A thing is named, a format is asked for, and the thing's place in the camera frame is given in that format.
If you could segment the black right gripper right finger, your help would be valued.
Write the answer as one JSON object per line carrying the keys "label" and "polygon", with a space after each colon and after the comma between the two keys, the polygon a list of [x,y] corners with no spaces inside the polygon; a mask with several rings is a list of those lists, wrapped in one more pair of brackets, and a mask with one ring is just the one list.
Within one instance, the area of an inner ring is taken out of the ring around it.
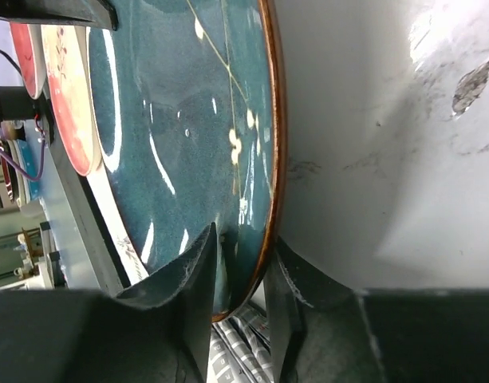
{"label": "black right gripper right finger", "polygon": [[264,287],[276,382],[489,382],[489,289],[352,290],[282,240]]}

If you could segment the red plate blue flower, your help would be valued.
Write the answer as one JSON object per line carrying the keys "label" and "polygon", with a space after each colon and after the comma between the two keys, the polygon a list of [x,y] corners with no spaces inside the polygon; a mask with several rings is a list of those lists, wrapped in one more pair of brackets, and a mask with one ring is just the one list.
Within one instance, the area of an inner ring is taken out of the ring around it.
{"label": "red plate blue flower", "polygon": [[11,22],[10,33],[26,90],[32,99],[37,100],[46,79],[41,27]]}

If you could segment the cream and pink plate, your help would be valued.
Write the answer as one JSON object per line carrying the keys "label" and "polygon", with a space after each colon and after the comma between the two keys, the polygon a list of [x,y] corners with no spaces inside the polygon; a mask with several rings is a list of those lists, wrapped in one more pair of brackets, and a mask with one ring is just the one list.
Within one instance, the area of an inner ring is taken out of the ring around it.
{"label": "cream and pink plate", "polygon": [[58,132],[74,170],[88,176],[101,163],[89,80],[86,28],[41,26],[50,100]]}

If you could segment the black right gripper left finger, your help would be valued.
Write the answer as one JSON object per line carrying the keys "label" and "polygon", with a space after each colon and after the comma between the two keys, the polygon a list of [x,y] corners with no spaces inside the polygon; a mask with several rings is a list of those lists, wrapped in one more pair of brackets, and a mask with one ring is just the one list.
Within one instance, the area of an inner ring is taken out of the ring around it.
{"label": "black right gripper left finger", "polygon": [[203,382],[217,236],[110,297],[98,290],[0,290],[0,382]]}

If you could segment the dark blue blossom plate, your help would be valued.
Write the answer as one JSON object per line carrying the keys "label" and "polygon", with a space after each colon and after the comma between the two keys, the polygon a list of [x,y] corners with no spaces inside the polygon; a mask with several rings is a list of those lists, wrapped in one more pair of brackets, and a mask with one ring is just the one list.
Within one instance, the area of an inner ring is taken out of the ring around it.
{"label": "dark blue blossom plate", "polygon": [[116,1],[87,33],[105,189],[130,283],[217,232],[213,318],[261,282],[286,181],[286,90],[271,1]]}

